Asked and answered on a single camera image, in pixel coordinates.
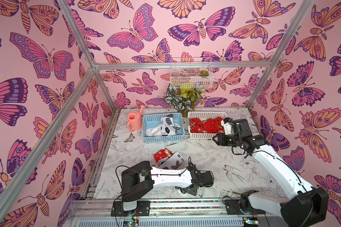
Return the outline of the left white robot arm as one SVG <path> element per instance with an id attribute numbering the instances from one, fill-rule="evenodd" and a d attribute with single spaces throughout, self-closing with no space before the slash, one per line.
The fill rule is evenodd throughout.
<path id="1" fill-rule="evenodd" d="M 137 201 L 154 188 L 174 187 L 182 194 L 195 196 L 197 190 L 211 187 L 214 176 L 211 171 L 198 170 L 189 162 L 184 169 L 160 169 L 142 161 L 121 173 L 121 202 L 123 211 L 137 209 Z"/>

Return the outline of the red snowflake sock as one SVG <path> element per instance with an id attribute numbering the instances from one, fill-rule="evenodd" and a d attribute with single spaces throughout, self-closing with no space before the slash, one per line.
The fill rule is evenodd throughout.
<path id="1" fill-rule="evenodd" d="M 163 159 L 168 159 L 173 155 L 173 153 L 168 150 L 167 148 L 159 150 L 155 154 L 153 154 L 153 158 L 156 161 L 156 163 L 159 163 Z"/>

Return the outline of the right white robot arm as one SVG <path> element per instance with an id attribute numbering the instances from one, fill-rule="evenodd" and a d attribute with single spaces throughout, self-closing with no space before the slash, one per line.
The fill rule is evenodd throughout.
<path id="1" fill-rule="evenodd" d="M 309 227 L 326 219 L 329 196 L 300 177 L 261 135 L 253 135 L 245 119 L 225 118 L 224 132 L 212 140 L 219 146 L 239 147 L 243 156 L 260 162 L 284 191 L 285 197 L 273 197 L 257 190 L 242 193 L 239 206 L 243 213 L 256 210 L 276 215 L 290 227 Z"/>

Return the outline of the light blue plastic basket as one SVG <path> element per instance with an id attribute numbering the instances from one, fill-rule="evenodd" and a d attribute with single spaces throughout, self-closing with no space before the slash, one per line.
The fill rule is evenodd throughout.
<path id="1" fill-rule="evenodd" d="M 144 115 L 142 129 L 145 143 L 181 141 L 185 135 L 181 113 Z"/>

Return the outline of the white sock chevron pattern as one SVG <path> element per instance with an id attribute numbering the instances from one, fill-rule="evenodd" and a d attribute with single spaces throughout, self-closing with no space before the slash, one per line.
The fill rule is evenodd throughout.
<path id="1" fill-rule="evenodd" d="M 179 152 L 176 152 L 169 158 L 161 159 L 158 162 L 157 167 L 160 169 L 175 170 L 184 162 L 185 162 L 185 159 L 183 158 L 183 156 Z"/>

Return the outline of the white plastic basket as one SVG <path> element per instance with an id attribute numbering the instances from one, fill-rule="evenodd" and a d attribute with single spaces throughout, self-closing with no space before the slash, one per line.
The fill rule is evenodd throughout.
<path id="1" fill-rule="evenodd" d="M 211 140 L 218 133 L 224 133 L 221 122 L 227 117 L 225 112 L 188 112 L 189 138 Z"/>

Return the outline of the plain white sock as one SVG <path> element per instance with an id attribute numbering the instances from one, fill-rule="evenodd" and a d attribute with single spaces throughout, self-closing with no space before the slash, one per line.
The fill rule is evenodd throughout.
<path id="1" fill-rule="evenodd" d="M 148 137 L 159 137 L 159 136 L 162 136 L 162 127 L 161 126 L 157 126 L 157 127 L 146 129 L 145 134 Z"/>

